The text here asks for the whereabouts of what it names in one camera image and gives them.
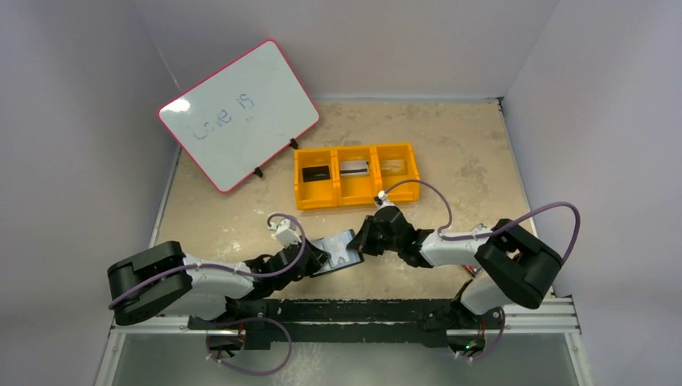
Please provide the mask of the pack of coloured markers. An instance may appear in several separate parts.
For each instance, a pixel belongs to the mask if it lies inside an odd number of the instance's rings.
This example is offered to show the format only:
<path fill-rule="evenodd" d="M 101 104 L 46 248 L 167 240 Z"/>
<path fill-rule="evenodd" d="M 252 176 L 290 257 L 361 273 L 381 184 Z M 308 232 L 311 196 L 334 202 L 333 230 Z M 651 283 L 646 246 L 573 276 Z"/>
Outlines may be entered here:
<path fill-rule="evenodd" d="M 472 276 L 477 277 L 481 272 L 482 268 L 480 266 L 474 265 L 464 265 L 463 268 Z"/>

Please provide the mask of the black leather card holder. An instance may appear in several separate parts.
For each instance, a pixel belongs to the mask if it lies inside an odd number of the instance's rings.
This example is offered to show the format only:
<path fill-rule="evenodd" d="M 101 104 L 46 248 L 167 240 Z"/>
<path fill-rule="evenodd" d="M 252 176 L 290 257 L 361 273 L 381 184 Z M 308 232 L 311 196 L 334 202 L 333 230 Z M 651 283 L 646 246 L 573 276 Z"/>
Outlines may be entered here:
<path fill-rule="evenodd" d="M 347 245 L 354 238 L 355 231 L 348 229 L 331 236 L 312 240 L 311 244 L 314 247 L 329 253 L 330 257 L 317 272 L 312 273 L 310 276 L 319 277 L 362 264 L 364 262 L 363 254 L 347 248 Z"/>

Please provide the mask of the silver card in tray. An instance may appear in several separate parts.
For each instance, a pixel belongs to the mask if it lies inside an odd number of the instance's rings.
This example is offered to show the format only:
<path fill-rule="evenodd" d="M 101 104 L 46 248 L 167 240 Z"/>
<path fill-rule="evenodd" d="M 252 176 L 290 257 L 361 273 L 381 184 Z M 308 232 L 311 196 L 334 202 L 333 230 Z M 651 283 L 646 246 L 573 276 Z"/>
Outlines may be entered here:
<path fill-rule="evenodd" d="M 339 174 L 341 177 L 369 175 L 370 167 L 368 160 L 344 160 L 339 162 Z"/>

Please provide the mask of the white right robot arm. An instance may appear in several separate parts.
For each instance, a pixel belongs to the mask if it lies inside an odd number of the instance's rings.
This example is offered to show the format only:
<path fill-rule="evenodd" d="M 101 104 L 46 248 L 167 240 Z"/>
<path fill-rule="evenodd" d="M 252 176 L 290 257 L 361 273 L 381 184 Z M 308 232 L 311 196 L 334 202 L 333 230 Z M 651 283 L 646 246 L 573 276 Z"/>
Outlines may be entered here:
<path fill-rule="evenodd" d="M 482 272 L 459 290 L 451 306 L 453 320 L 463 327 L 507 304 L 538 308 L 564 264 L 556 251 L 510 219 L 440 236 L 434 229 L 415 228 L 395 206 L 367 216 L 347 248 L 374 257 L 394 252 L 414 268 L 479 267 Z"/>

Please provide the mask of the yellow three-compartment tray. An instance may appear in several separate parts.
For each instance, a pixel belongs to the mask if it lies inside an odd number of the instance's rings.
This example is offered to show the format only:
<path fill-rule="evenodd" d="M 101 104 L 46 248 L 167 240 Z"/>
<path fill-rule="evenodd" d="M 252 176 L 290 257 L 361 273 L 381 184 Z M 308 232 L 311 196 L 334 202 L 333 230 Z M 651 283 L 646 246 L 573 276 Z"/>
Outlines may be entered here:
<path fill-rule="evenodd" d="M 385 191 L 393 202 L 419 200 L 416 157 L 407 142 L 294 151 L 299 210 L 367 206 Z"/>

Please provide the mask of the aluminium frame rail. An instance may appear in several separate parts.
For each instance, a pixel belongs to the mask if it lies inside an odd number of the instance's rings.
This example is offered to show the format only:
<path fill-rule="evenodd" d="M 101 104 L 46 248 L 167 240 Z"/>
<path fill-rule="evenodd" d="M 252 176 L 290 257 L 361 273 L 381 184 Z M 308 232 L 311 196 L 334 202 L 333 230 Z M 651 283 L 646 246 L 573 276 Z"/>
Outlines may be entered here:
<path fill-rule="evenodd" d="M 271 318 L 289 331 L 301 327 L 414 327 L 417 332 L 442 331 L 451 335 L 493 333 L 564 334 L 580 332 L 573 300 L 549 298 L 530 310 L 507 305 L 483 316 L 456 314 L 443 299 L 264 299 L 232 302 L 219 321 L 248 317 Z"/>

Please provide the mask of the pink framed whiteboard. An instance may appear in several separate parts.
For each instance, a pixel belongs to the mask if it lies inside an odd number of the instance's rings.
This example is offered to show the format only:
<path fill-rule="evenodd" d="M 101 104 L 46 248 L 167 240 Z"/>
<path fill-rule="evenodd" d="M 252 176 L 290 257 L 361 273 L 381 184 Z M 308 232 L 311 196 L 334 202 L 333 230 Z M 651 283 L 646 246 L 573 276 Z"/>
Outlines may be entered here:
<path fill-rule="evenodd" d="M 212 185 L 229 192 L 316 125 L 317 107 L 267 39 L 158 110 Z"/>

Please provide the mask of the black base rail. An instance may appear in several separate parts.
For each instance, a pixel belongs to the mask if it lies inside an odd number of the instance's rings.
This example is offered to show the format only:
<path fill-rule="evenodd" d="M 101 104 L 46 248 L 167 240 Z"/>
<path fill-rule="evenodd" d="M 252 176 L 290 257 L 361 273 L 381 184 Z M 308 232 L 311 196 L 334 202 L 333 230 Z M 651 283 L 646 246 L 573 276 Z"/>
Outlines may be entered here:
<path fill-rule="evenodd" d="M 191 330 L 236 332 L 253 350 L 292 341 L 415 343 L 476 352 L 485 346 L 485 335 L 502 325 L 500 308 L 475 315 L 449 298 L 230 301 L 213 319 L 188 321 Z"/>

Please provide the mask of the beige card in tray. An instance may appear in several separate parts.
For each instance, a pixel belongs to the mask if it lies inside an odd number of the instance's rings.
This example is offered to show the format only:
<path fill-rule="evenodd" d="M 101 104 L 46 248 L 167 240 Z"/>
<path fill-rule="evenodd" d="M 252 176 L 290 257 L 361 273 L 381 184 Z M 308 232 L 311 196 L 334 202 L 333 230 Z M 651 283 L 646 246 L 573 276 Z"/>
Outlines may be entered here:
<path fill-rule="evenodd" d="M 404 159 L 382 159 L 380 160 L 380 173 L 385 176 L 406 175 L 407 163 Z"/>

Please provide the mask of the black card in tray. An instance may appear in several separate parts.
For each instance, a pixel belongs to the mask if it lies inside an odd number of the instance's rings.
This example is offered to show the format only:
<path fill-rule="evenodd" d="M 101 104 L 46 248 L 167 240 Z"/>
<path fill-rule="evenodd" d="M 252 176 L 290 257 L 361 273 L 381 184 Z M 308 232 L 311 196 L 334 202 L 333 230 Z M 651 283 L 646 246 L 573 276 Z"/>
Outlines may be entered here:
<path fill-rule="evenodd" d="M 302 168 L 302 181 L 312 183 L 331 179 L 331 171 L 328 165 L 308 166 Z"/>

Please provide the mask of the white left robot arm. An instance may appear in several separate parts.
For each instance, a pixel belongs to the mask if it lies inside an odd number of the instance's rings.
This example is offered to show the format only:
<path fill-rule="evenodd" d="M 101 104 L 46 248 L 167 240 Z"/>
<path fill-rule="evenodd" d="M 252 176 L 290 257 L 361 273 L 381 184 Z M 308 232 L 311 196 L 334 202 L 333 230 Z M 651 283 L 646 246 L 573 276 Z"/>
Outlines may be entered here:
<path fill-rule="evenodd" d="M 206 261 L 167 241 L 111 265 L 107 270 L 119 326 L 160 314 L 211 320 L 221 329 L 237 324 L 238 302 L 268 298 L 288 284 L 311 277 L 331 258 L 309 241 L 241 263 Z"/>

